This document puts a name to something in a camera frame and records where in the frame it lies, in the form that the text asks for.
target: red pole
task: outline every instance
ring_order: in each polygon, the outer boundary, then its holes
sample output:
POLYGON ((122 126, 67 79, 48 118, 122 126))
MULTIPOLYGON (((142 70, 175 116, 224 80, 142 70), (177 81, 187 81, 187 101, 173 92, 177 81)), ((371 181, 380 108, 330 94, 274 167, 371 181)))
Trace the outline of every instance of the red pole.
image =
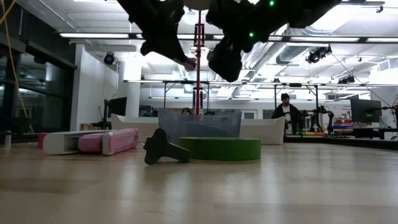
POLYGON ((196 114, 200 113, 200 55, 201 55, 201 11, 199 11, 198 22, 198 43, 197 43, 197 98, 196 98, 196 114))

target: beanie hat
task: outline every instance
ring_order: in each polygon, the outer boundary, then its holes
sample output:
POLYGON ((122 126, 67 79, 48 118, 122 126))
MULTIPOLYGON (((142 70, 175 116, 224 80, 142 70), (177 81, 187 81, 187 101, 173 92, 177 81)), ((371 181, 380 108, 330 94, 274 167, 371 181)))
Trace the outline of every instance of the beanie hat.
POLYGON ((280 96, 280 100, 284 100, 284 99, 287 99, 287 98, 290 98, 290 96, 289 96, 289 94, 287 94, 287 93, 283 93, 281 96, 280 96))

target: floor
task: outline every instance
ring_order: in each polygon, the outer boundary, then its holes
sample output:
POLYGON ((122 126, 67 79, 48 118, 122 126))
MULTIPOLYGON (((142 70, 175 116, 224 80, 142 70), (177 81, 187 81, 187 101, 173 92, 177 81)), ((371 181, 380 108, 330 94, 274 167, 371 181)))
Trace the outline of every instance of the floor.
POLYGON ((264 146, 246 162, 164 159, 145 151, 47 156, 0 151, 0 222, 393 223, 398 153, 325 144, 264 146))

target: computer monitor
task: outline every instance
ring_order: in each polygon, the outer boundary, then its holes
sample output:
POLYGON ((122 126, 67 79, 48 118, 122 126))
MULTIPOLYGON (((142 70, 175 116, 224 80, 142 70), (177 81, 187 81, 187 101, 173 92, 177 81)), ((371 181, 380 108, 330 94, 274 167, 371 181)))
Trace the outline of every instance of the computer monitor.
POLYGON ((116 98, 109 101, 109 109, 108 109, 108 117, 111 117, 111 114, 117 114, 120 116, 126 115, 126 104, 127 97, 116 98))
POLYGON ((351 99, 351 112, 353 122, 378 123, 381 116, 381 102, 351 99))

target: clear plastic bin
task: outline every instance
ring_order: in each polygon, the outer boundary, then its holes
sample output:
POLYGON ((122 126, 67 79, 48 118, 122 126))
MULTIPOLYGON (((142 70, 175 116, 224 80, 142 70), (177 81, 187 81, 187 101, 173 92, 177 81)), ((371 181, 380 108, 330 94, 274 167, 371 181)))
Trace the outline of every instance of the clear plastic bin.
POLYGON ((167 132, 169 141, 177 144, 180 137, 238 138, 242 112, 223 115, 181 115, 159 110, 159 128, 167 132))

